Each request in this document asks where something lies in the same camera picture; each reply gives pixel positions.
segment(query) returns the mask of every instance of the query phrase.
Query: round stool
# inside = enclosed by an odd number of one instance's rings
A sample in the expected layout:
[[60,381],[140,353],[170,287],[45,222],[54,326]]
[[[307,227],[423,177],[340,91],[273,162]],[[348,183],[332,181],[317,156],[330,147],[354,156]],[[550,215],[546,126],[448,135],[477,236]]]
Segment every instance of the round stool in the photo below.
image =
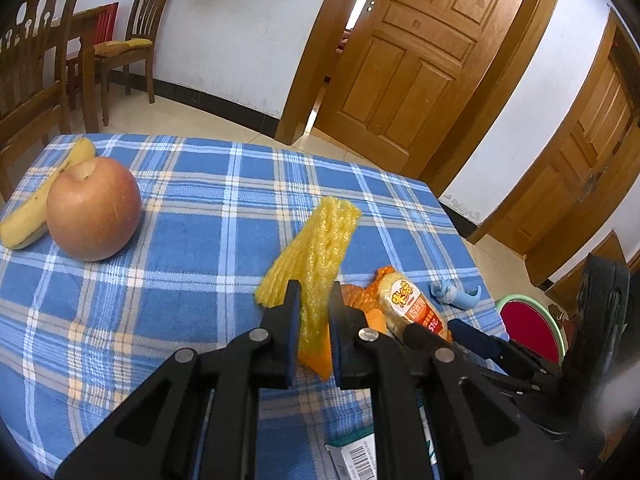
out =
[[545,359],[560,364],[566,347],[560,329],[545,307],[522,294],[495,303],[511,339]]

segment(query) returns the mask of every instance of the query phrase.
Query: silver screw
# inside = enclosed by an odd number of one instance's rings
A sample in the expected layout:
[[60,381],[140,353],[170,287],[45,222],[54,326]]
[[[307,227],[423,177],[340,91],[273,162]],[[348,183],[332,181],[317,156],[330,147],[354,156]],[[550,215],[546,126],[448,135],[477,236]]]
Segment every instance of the silver screw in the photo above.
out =
[[441,363],[450,363],[456,358],[451,348],[441,347],[435,351],[435,356]]
[[253,330],[251,330],[251,332],[249,332],[249,339],[251,341],[260,342],[264,341],[268,337],[269,331],[265,328],[254,328]]
[[358,337],[363,341],[371,342],[378,339],[378,331],[372,328],[361,328],[358,332]]
[[196,352],[191,350],[191,348],[180,348],[174,355],[174,359],[179,363],[188,363],[194,357]]

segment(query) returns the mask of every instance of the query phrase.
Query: yellow foam net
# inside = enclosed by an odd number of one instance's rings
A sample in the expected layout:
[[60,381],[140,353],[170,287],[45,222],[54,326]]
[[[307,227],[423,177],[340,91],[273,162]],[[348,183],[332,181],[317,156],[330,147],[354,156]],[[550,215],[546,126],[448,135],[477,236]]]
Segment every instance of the yellow foam net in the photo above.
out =
[[300,282],[301,353],[317,354],[326,344],[329,294],[361,215],[348,200],[322,197],[255,290],[258,304],[274,307],[284,301],[289,280]]

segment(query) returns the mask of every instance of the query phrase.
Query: table leg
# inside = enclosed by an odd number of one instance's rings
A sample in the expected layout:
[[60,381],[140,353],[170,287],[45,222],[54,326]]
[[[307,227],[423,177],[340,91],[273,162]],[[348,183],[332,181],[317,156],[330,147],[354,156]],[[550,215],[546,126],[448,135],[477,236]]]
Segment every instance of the table leg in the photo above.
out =
[[98,111],[95,108],[95,50],[94,27],[84,27],[80,38],[80,65],[82,73],[82,114],[88,134],[100,133]]

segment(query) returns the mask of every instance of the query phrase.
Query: box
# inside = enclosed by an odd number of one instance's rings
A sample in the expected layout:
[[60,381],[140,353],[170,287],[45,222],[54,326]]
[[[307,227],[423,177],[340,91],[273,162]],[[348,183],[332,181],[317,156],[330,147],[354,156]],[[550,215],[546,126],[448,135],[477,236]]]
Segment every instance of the box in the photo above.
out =
[[[424,437],[429,449],[429,457],[433,468],[433,476],[440,479],[436,464],[436,453],[431,442],[431,433],[427,425],[424,409],[420,408],[420,419],[424,429]],[[350,433],[326,444],[327,451],[334,460],[335,469],[340,480],[376,480],[376,440],[373,426]]]

